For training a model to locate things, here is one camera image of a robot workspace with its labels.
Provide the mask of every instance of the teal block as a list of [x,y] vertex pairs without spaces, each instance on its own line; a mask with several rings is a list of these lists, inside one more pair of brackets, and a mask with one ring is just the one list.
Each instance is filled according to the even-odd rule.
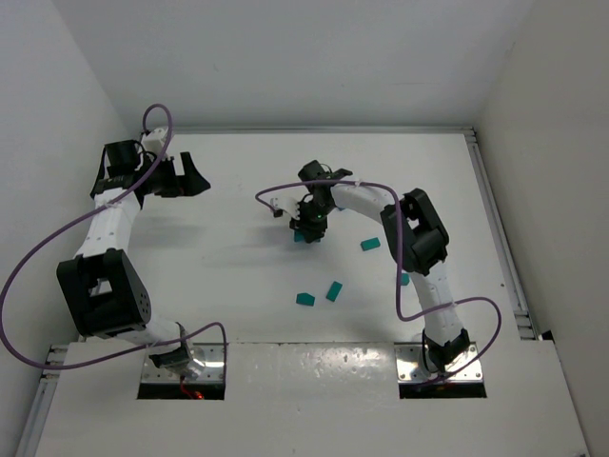
[[296,303],[298,305],[312,307],[313,305],[315,305],[315,297],[310,293],[299,293],[298,295],[296,295]]
[[362,246],[362,250],[371,250],[375,248],[380,248],[381,242],[378,238],[370,238],[369,240],[362,241],[360,245]]
[[337,283],[336,281],[334,281],[332,283],[332,286],[330,286],[330,290],[325,295],[325,298],[327,298],[330,302],[335,302],[336,297],[339,296],[339,293],[341,293],[342,288],[343,285],[341,283]]

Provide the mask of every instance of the red wire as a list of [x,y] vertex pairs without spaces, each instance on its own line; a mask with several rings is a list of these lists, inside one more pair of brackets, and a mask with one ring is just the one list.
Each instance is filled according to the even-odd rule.
[[184,378],[180,378],[180,391],[182,393],[184,393],[186,396],[188,396],[189,398],[191,398],[192,400],[195,399],[192,392],[190,392],[186,387],[184,387]]

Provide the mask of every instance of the metal plate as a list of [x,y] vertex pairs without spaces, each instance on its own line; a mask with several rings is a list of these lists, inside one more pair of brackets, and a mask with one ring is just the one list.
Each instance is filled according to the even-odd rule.
[[[399,384],[418,384],[435,376],[429,376],[422,365],[421,343],[404,343],[395,345],[396,366],[398,368]],[[475,344],[469,346],[469,350],[461,354],[455,362],[446,366],[448,371],[454,371],[463,367],[471,359],[478,355]],[[480,361],[474,362],[468,368],[450,378],[450,383],[455,384],[478,384],[483,381],[482,367]]]
[[[224,376],[224,348],[222,345],[194,344],[191,353],[198,361],[201,372],[197,378],[186,380],[186,384],[221,384]],[[179,384],[180,378],[164,369],[154,366],[148,358],[142,367],[142,384]]]

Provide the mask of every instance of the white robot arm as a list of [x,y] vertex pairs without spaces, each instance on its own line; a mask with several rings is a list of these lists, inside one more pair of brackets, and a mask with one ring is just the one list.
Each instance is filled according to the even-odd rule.
[[[176,176],[173,158],[164,159],[135,192],[118,203],[109,203],[146,172],[152,164],[150,155],[154,157],[161,149],[166,135],[165,129],[157,129],[145,136],[141,145],[133,140],[106,145],[91,196],[96,208],[107,208],[91,220],[75,257],[59,264],[57,278],[81,335],[150,345],[148,355],[157,367],[188,375],[191,355],[186,343],[154,346],[184,336],[185,330],[151,307],[146,288],[128,259],[128,242],[146,195],[193,196],[209,189],[210,184],[194,167],[189,153],[182,152],[183,176]],[[146,150],[138,151],[138,145]],[[104,174],[106,155],[108,178]]]
[[[351,172],[326,171],[317,161],[299,172],[302,181],[341,180]],[[275,215],[291,216],[290,227],[299,231],[307,243],[319,240],[327,229],[327,215],[334,208],[352,209],[383,225],[389,249],[397,259],[395,201],[387,191],[347,184],[306,185],[309,200],[289,197],[271,199]],[[403,269],[408,271],[423,310],[454,303],[446,267],[448,234],[426,193],[414,189],[401,200],[403,212]],[[408,219],[418,225],[411,228]],[[425,314],[425,340],[428,358],[440,371],[469,347],[469,336],[455,307]]]

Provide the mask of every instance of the purple cable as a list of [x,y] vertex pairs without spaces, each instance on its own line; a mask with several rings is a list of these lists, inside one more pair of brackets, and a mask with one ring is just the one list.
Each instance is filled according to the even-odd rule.
[[[267,193],[270,193],[270,192],[274,192],[276,190],[297,188],[299,186],[307,186],[307,185],[332,186],[335,184],[348,184],[351,186],[365,186],[365,187],[369,187],[369,188],[383,189],[383,190],[388,191],[391,194],[391,196],[393,197],[393,200],[395,202],[395,207],[396,207],[396,218],[397,218],[397,222],[398,222],[398,224],[397,224],[397,230],[398,230],[397,257],[398,258],[396,260],[396,265],[397,265],[396,313],[398,314],[398,319],[400,319],[402,322],[412,322],[412,321],[419,319],[420,317],[423,317],[432,312],[436,312],[436,311],[440,311],[442,309],[452,307],[453,303],[446,303],[443,305],[436,305],[434,307],[422,310],[421,312],[417,312],[416,314],[413,314],[412,316],[404,316],[402,314],[402,263],[403,263],[402,207],[400,206],[400,197],[398,196],[396,191],[394,189],[392,189],[391,187],[386,186],[384,184],[367,183],[365,181],[359,182],[359,181],[349,181],[349,180],[343,180],[343,179],[327,179],[327,180],[326,179],[316,179],[316,180],[312,180],[312,181],[304,181],[304,182],[299,182],[299,183],[282,184],[280,186],[274,186],[272,188],[264,189],[264,190],[261,190],[260,192],[258,192],[255,195],[255,198],[258,202],[260,202],[263,205],[265,205],[266,207],[268,207],[271,211],[274,211],[275,208],[272,205],[270,205],[269,203],[267,203],[266,201],[264,201],[262,198],[260,198],[261,196],[263,196]],[[458,301],[454,302],[454,304],[461,305],[464,303],[476,302],[476,301],[484,301],[484,302],[488,303],[495,309],[495,312],[497,312],[497,328],[495,329],[493,336],[491,337],[489,342],[486,344],[486,346],[478,353],[478,355],[476,357],[474,357],[472,360],[470,360],[463,367],[456,369],[455,371],[449,371],[449,372],[443,373],[442,375],[439,375],[438,377],[436,377],[434,379],[430,379],[429,381],[425,381],[424,383],[420,383],[421,387],[430,386],[430,385],[436,384],[440,381],[444,381],[447,378],[459,373],[460,371],[463,371],[464,369],[466,369],[467,367],[472,365],[474,362],[479,360],[484,355],[484,353],[490,349],[490,347],[493,345],[493,343],[495,343],[495,340],[497,340],[497,337],[499,336],[499,333],[501,331],[502,318],[501,318],[501,310],[500,310],[499,306],[493,300],[491,300],[490,298],[486,298],[486,297],[471,297],[471,298],[464,298],[462,300],[458,300]]]
[[[172,137],[172,134],[173,134],[173,118],[171,117],[171,112],[169,111],[169,109],[165,105],[162,105],[160,103],[155,103],[154,105],[150,105],[146,109],[146,111],[144,112],[144,116],[142,118],[142,126],[144,127],[144,131],[147,131],[146,121],[147,121],[148,115],[155,108],[162,109],[165,112],[165,115],[167,116],[167,140],[166,140],[165,144],[163,145],[163,147],[161,148],[161,152],[159,153],[157,158],[154,160],[154,162],[152,162],[152,165],[150,166],[150,168],[130,188],[125,190],[118,197],[110,200],[108,202],[107,206],[99,207],[97,209],[94,209],[93,211],[90,211],[90,212],[88,212],[86,214],[83,214],[80,217],[77,217],[73,221],[65,224],[63,227],[61,227],[58,230],[54,231],[51,235],[49,235],[47,238],[45,238],[40,243],[38,243],[36,246],[34,246],[24,256],[24,258],[19,261],[17,266],[10,273],[9,279],[7,279],[7,282],[5,283],[4,287],[2,288],[2,293],[0,293],[0,341],[2,341],[2,344],[5,346],[7,351],[13,357],[15,357],[17,360],[23,362],[24,364],[29,365],[30,367],[39,368],[39,369],[52,369],[52,370],[57,370],[57,371],[64,370],[64,369],[82,368],[82,367],[88,367],[90,365],[99,364],[100,362],[105,362],[106,360],[114,359],[116,357],[120,357],[120,356],[126,355],[126,354],[131,354],[132,352],[136,352],[138,350],[142,350],[142,349],[147,348],[147,345],[140,345],[140,346],[136,346],[135,348],[129,348],[129,349],[126,349],[126,350],[121,350],[119,352],[115,352],[113,354],[106,355],[104,357],[99,357],[97,359],[88,360],[86,362],[81,362],[81,363],[78,363],[78,364],[63,365],[63,366],[60,366],[60,367],[56,366],[56,365],[41,364],[40,362],[36,362],[35,360],[31,360],[28,357],[26,357],[25,355],[21,354],[10,343],[9,338],[7,337],[7,333],[4,330],[4,319],[3,319],[2,314],[3,314],[3,310],[4,310],[5,301],[7,299],[7,294],[9,293],[9,288],[12,285],[12,282],[14,281],[15,277],[17,276],[17,274],[19,274],[19,271],[21,270],[21,268],[23,268],[23,266],[28,262],[28,260],[31,257],[33,257],[33,255],[36,252],[38,252],[42,247],[44,247],[46,244],[48,244],[53,239],[57,238],[59,235],[61,235],[65,231],[71,229],[72,227],[80,224],[83,221],[86,221],[87,219],[93,217],[94,215],[99,214],[100,212],[105,210],[108,206],[113,205],[113,204],[118,203],[121,200],[123,200],[130,193],[134,192],[140,186],[142,186],[142,184],[144,184],[144,182],[148,179],[150,174],[152,174],[152,172],[154,172],[155,169],[159,166],[159,164],[164,159],[164,157],[165,157],[165,155],[167,153],[167,147],[169,146],[169,143],[171,141],[171,137]],[[226,342],[226,330],[225,330],[225,327],[221,323],[219,323],[219,322],[212,322],[211,324],[207,324],[206,326],[201,327],[198,330],[195,330],[192,333],[190,333],[188,335],[185,335],[185,336],[183,336],[181,338],[176,338],[174,340],[169,340],[169,341],[162,341],[160,343],[155,344],[154,346],[168,346],[168,345],[173,345],[173,344],[176,344],[176,343],[181,343],[181,342],[183,342],[185,340],[188,340],[188,339],[198,335],[199,333],[201,333],[201,332],[203,332],[203,331],[205,331],[205,330],[207,330],[208,328],[211,328],[211,327],[219,327],[220,331],[222,332],[222,339],[223,339],[223,345],[224,345],[224,360],[225,360],[224,382],[226,383],[226,346],[227,346],[227,342]]]

